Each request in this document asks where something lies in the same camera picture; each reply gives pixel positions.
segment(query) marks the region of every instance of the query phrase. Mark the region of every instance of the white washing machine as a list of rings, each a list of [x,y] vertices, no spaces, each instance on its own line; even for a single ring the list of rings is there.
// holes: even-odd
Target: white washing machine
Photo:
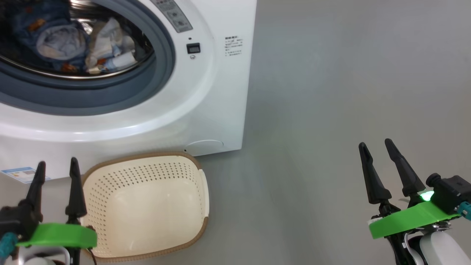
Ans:
[[[152,49],[133,67],[96,76],[2,55],[0,170],[44,160],[56,179],[68,177],[71,157],[85,172],[137,153],[242,147],[256,0],[71,1],[122,16]]]

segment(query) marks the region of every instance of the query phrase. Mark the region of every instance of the empty basket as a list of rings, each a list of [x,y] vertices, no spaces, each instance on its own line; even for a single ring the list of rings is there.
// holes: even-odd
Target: empty basket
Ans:
[[[208,184],[194,157],[153,153],[91,168],[83,177],[99,262],[154,257],[187,248],[203,234],[209,214]]]

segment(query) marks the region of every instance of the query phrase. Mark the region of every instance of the floor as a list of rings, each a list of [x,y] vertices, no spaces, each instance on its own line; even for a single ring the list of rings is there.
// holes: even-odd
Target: floor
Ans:
[[[259,0],[244,147],[198,158],[208,228],[188,249],[130,264],[394,264],[368,231],[377,206],[357,146],[367,143],[398,205],[385,138],[423,181],[471,182],[469,10],[467,0]],[[65,221],[68,187],[44,185],[46,222]],[[0,178],[2,204],[26,191]],[[455,220],[450,234],[471,255],[469,225]]]

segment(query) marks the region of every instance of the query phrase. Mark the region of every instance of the blue cable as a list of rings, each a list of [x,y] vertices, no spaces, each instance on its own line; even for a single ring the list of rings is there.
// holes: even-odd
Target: blue cable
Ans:
[[[468,202],[462,202],[458,207],[457,212],[464,218],[471,221],[471,204],[469,204]]]
[[[7,258],[15,250],[18,237],[11,232],[3,235],[0,240],[0,265],[4,265]]]

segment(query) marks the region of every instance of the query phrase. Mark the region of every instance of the green plastic band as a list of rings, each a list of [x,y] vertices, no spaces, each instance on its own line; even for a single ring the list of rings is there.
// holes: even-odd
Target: green plastic band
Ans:
[[[383,238],[457,216],[447,215],[431,201],[425,201],[371,223],[370,232],[374,239]]]
[[[78,224],[39,224],[29,241],[16,245],[94,248],[97,246],[97,233]]]

